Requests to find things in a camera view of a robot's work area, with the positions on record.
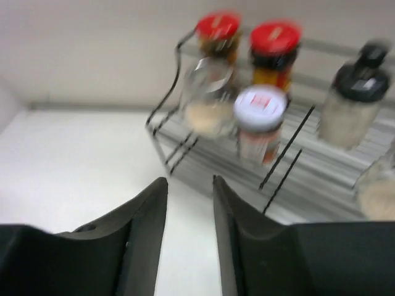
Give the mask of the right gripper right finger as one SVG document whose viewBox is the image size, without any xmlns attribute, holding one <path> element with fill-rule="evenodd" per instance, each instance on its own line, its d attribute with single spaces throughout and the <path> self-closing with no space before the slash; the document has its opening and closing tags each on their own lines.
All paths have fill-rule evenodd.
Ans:
<svg viewBox="0 0 395 296">
<path fill-rule="evenodd" d="M 280 224 L 221 176 L 213 201 L 223 295 L 394 294 L 394 223 Z"/>
</svg>

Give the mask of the glass jar silver rim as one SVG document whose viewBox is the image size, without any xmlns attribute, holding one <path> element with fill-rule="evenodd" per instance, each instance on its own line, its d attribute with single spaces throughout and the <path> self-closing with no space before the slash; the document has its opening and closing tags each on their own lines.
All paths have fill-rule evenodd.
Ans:
<svg viewBox="0 0 395 296">
<path fill-rule="evenodd" d="M 394 221 L 394 150 L 374 161 L 355 182 L 355 197 L 372 221 Z"/>
<path fill-rule="evenodd" d="M 232 66 L 210 57 L 200 59 L 183 80 L 180 107 L 185 125 L 204 138 L 229 137 L 235 129 L 237 94 Z"/>
</svg>

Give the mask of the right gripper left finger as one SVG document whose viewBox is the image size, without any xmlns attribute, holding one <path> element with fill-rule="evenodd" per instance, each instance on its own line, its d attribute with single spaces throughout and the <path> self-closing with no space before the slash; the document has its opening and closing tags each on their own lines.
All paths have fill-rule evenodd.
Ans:
<svg viewBox="0 0 395 296">
<path fill-rule="evenodd" d="M 72 232 L 1 226 L 2 295 L 153 295 L 167 216 L 160 177 Z"/>
</svg>

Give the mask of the red lid sauce jar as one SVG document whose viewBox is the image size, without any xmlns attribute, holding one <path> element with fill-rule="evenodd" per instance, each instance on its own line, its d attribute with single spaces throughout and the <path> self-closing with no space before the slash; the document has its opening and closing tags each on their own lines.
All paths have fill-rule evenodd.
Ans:
<svg viewBox="0 0 395 296">
<path fill-rule="evenodd" d="M 270 84 L 288 92 L 299 53 L 302 28 L 286 19 L 269 20 L 250 34 L 253 84 Z"/>
<path fill-rule="evenodd" d="M 202 55 L 234 65 L 241 39 L 240 24 L 240 15 L 230 10 L 211 12 L 201 18 L 195 30 Z"/>
</svg>

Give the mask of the black cap white powder bottle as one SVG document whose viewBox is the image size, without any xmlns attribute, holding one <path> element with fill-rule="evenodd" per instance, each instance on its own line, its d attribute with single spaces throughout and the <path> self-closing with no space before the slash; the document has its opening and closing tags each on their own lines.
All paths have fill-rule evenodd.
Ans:
<svg viewBox="0 0 395 296">
<path fill-rule="evenodd" d="M 391 74 L 383 68 L 389 49 L 384 41 L 368 41 L 356 60 L 337 71 L 321 111 L 319 139 L 345 150 L 364 140 L 391 86 Z"/>
</svg>

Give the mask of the white lid spice jar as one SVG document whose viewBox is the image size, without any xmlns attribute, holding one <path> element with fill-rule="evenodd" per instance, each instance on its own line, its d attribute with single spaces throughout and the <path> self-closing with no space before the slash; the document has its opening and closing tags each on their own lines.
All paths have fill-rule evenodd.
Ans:
<svg viewBox="0 0 395 296">
<path fill-rule="evenodd" d="M 274 161 L 288 101 L 286 93 L 269 84 L 242 90 L 234 103 L 241 160 L 266 165 Z"/>
</svg>

